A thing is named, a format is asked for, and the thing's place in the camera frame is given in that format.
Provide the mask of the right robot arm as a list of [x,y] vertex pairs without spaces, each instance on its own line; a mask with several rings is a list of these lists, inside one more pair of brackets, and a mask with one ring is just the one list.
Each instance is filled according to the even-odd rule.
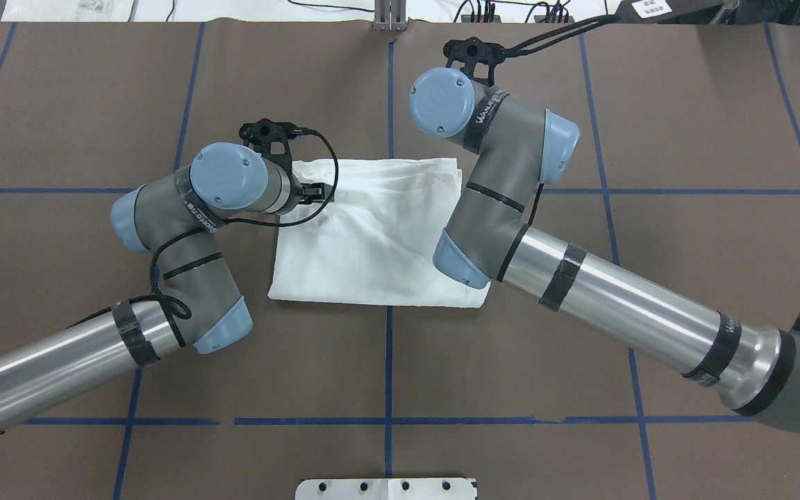
[[800,316],[786,330],[755,326],[683,297],[618,263],[615,228],[603,225],[608,256],[524,221],[524,202],[562,175],[580,139],[568,119],[511,97],[453,67],[422,74],[409,111],[425,133],[464,146],[477,163],[433,263],[467,287],[503,283],[540,306],[574,317],[632,352],[708,388],[731,412],[800,433]]

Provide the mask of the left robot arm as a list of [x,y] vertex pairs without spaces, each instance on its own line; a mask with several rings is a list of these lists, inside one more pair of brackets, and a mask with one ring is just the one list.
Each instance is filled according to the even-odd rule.
[[253,147],[209,144],[187,167],[114,202],[123,245],[147,259],[146,287],[116,298],[57,333],[0,356],[0,436],[13,425],[190,346],[210,354],[253,330],[253,318],[214,234],[244,213],[285,215],[335,199],[333,176],[304,183]]

